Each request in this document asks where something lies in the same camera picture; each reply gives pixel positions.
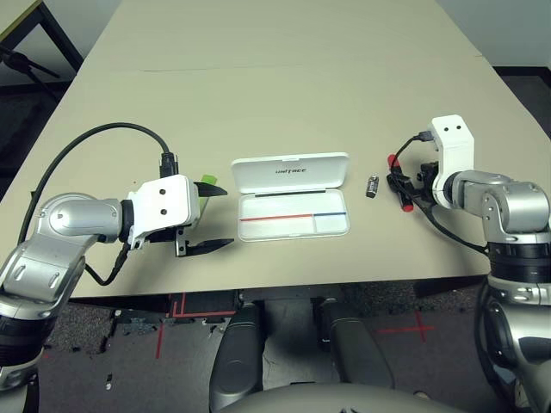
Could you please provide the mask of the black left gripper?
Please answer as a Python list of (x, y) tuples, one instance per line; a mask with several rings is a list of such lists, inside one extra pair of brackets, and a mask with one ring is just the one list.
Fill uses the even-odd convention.
[[(197, 194), (200, 198), (211, 198), (225, 196), (227, 192), (216, 185), (207, 182), (194, 182), (197, 187)], [(186, 225), (167, 227), (152, 232), (145, 237), (148, 243), (175, 243), (176, 256), (199, 256), (214, 252), (234, 242), (233, 238), (220, 238), (206, 240), (192, 245), (186, 238)]]

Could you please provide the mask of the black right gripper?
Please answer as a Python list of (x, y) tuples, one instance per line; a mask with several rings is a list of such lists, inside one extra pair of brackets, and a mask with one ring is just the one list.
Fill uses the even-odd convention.
[(411, 178), (401, 173), (389, 173), (387, 183), (392, 190), (414, 190), (414, 193), (401, 193), (401, 209), (413, 210), (415, 207), (424, 210), (435, 201), (433, 184), (439, 172), (439, 162), (422, 163), (417, 173), (417, 180), (421, 183), (420, 188), (414, 188)]

